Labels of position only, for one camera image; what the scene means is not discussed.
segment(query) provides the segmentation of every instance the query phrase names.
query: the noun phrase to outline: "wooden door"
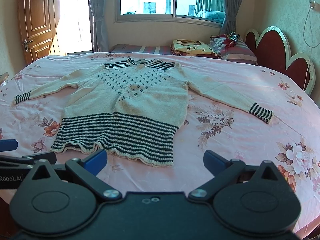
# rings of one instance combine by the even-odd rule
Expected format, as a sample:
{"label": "wooden door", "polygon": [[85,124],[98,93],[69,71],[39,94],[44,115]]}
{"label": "wooden door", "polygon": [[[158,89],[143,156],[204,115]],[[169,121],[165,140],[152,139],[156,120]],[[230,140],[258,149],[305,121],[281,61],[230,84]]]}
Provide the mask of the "wooden door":
{"label": "wooden door", "polygon": [[59,55],[53,0],[18,0],[21,44],[26,63]]}

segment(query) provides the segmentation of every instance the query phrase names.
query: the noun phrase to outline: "sweater's left sleeve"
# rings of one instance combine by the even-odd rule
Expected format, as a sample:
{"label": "sweater's left sleeve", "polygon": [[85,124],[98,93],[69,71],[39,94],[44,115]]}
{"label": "sweater's left sleeve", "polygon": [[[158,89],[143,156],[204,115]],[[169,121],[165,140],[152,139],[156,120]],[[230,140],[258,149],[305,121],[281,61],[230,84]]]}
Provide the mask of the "sweater's left sleeve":
{"label": "sweater's left sleeve", "polygon": [[181,68],[188,87],[202,96],[225,105],[241,109],[253,114],[266,123],[270,123],[273,112],[259,106],[243,93],[233,90],[227,85],[214,81],[211,77],[199,75],[186,68]]}
{"label": "sweater's left sleeve", "polygon": [[66,87],[78,88],[83,80],[90,77],[95,72],[98,72],[102,68],[104,68],[103,64],[97,67],[78,69],[55,81],[39,86],[35,89],[23,93],[22,95],[17,95],[14,98],[13,102],[14,104],[18,104],[29,99],[50,95],[59,92],[61,89]]}

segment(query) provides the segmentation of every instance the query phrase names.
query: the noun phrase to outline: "bedspread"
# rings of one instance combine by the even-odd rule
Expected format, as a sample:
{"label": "bedspread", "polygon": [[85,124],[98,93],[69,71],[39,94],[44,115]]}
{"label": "bedspread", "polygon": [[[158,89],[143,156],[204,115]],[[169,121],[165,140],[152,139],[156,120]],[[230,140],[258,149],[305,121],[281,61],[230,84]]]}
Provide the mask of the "bedspread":
{"label": "bedspread", "polygon": [[[272,160],[298,196],[302,212],[294,232],[320,215],[320,110],[289,77],[268,68],[218,59],[179,57],[143,53],[92,53],[77,56],[48,56],[19,72],[0,87],[0,139],[15,138],[19,147],[4,155],[23,156],[48,151],[61,124],[68,95],[62,91],[13,105],[13,98],[79,68],[89,68],[127,58],[159,58],[179,62],[185,68],[209,75],[274,111],[268,125],[241,110],[189,91],[184,125],[173,138],[174,165],[166,168],[108,156],[98,177],[123,194],[126,191],[184,191],[212,179],[203,165],[206,149],[226,159],[238,158],[248,165]],[[58,163],[72,157],[69,150],[58,155]],[[9,202],[12,190],[0,191]]]}

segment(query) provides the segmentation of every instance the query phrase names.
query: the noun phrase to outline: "striped cuff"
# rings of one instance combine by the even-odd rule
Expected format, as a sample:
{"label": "striped cuff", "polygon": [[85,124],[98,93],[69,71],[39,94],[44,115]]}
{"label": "striped cuff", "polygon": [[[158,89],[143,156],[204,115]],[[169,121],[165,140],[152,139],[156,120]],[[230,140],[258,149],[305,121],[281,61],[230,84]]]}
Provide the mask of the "striped cuff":
{"label": "striped cuff", "polygon": [[259,106],[257,103],[254,103],[251,106],[249,113],[255,115],[256,117],[258,117],[259,119],[263,120],[263,122],[266,122],[266,123],[270,123],[273,117],[272,111]]}
{"label": "striped cuff", "polygon": [[173,165],[173,135],[178,127],[119,112],[92,114],[62,119],[51,150],[81,150],[89,154],[105,149],[129,160],[161,167]]}
{"label": "striped cuff", "polygon": [[18,104],[18,103],[21,103],[22,101],[29,100],[30,92],[31,90],[29,92],[23,93],[22,95],[16,96],[14,99],[14,103]]}

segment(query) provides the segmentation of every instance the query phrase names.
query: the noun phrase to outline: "door handle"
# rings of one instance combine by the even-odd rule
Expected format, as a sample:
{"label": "door handle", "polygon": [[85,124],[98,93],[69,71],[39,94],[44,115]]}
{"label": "door handle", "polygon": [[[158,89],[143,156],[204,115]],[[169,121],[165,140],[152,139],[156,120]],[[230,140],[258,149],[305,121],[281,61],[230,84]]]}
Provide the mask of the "door handle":
{"label": "door handle", "polygon": [[29,42],[27,42],[27,40],[25,39],[24,40],[24,49],[26,50],[26,52],[28,52],[29,51],[29,47],[28,47],[28,45],[30,44],[30,43],[32,43],[33,41],[29,41]]}

